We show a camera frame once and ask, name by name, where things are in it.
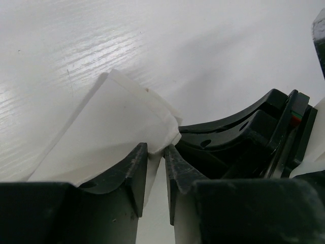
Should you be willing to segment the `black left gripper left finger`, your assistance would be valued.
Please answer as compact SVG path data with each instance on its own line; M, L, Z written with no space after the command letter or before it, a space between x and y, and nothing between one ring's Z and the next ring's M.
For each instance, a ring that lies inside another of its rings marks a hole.
M82 184L75 243L135 243L147 175L147 144Z

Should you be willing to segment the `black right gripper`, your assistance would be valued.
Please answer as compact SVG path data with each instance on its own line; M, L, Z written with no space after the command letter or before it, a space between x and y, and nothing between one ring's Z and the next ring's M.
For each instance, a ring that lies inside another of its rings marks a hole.
M210 179L247 178L276 150L264 178L289 178L304 159L316 119L309 99L298 92L291 103L291 96L272 89L234 115L180 127L176 149Z

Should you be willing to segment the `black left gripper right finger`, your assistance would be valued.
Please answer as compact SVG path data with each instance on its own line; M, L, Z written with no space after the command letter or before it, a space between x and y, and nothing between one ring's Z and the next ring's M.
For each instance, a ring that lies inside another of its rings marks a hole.
M174 145L164 150L170 224L175 243L210 243L206 230L206 199L202 187L208 178L185 161Z

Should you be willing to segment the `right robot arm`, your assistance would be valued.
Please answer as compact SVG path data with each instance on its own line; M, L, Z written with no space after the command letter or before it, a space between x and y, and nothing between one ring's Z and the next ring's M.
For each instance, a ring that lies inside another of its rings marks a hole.
M210 179L294 177L322 169L324 101L272 89L229 117L181 126L176 148Z

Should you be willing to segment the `white cloth napkin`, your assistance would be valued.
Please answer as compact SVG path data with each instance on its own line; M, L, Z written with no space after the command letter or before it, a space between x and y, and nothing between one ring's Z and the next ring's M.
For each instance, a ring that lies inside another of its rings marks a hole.
M144 207L163 150L180 140L182 117L151 89L112 70L75 111L30 181L62 182L67 190L47 243L75 243L82 184L123 160L139 143L147 144Z

